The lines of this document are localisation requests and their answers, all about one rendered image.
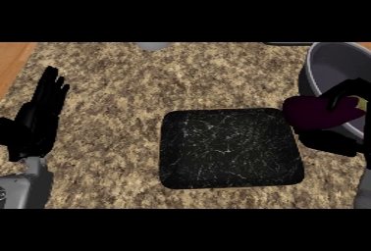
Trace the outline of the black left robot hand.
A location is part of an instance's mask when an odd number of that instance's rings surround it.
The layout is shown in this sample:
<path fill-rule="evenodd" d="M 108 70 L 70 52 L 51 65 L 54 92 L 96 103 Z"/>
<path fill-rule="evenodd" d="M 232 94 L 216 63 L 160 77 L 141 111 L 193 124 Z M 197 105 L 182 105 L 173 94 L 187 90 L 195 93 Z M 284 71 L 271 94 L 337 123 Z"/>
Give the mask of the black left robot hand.
<path fill-rule="evenodd" d="M 8 147 L 11 162 L 45 157 L 52 150 L 68 90 L 70 85 L 58 75 L 58 68 L 48 67 L 34 97 L 23 105 L 17 118 L 0 118 L 0 145 Z"/>

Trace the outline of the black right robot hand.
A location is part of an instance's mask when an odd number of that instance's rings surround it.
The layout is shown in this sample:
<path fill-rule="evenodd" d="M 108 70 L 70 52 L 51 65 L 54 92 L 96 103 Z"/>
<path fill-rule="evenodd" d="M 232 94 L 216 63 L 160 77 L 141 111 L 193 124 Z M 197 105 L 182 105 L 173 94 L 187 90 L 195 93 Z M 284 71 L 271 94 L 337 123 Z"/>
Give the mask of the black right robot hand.
<path fill-rule="evenodd" d="M 324 129 L 296 131 L 296 133 L 305 146 L 312 149 L 348 157 L 354 157 L 358 153 L 362 153 L 367 161 L 367 169 L 371 170 L 371 82 L 362 78 L 348 79 L 321 95 L 321 98 L 330 99 L 327 105 L 328 112 L 334 112 L 340 100 L 348 96 L 358 96 L 368 101 L 364 141 L 358 143 L 337 132 Z"/>

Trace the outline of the dark purple eggplant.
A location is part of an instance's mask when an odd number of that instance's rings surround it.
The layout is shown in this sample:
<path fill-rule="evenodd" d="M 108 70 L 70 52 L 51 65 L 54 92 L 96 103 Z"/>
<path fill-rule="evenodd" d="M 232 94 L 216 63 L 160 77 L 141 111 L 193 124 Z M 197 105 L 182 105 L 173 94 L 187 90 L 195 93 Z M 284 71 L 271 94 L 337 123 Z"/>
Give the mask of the dark purple eggplant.
<path fill-rule="evenodd" d="M 294 96 L 283 103 L 283 115 L 297 130 L 328 129 L 361 118 L 365 111 L 358 108 L 357 97 L 340 99 L 333 111 L 328 110 L 328 98 Z"/>

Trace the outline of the grey metal pot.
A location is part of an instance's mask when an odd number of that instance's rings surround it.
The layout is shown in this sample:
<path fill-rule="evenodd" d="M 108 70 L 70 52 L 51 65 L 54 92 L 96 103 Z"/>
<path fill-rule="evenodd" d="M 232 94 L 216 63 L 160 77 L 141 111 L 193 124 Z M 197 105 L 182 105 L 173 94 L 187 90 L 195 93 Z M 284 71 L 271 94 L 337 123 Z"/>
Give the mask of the grey metal pot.
<path fill-rule="evenodd" d="M 371 82 L 371 51 L 355 42 L 317 42 L 299 74 L 299 93 L 321 96 L 348 79 Z"/>

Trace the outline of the black marble tray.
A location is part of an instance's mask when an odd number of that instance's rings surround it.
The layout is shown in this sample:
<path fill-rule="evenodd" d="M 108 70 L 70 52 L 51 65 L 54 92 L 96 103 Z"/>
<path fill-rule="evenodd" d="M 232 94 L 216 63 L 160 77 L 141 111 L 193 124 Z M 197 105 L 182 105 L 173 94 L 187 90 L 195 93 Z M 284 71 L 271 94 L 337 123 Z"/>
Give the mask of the black marble tray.
<path fill-rule="evenodd" d="M 293 185 L 305 167 L 274 108 L 187 110 L 163 119 L 160 181 L 172 189 Z"/>

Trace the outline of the grey rounded object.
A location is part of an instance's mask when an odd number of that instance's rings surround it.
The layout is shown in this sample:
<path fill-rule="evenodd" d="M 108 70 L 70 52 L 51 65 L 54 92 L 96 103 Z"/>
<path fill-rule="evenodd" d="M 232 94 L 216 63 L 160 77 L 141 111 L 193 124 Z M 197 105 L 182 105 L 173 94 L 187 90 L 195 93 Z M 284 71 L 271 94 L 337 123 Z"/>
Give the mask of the grey rounded object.
<path fill-rule="evenodd" d="M 136 45 L 145 51 L 159 51 L 167 48 L 172 43 L 170 42 L 138 42 Z"/>

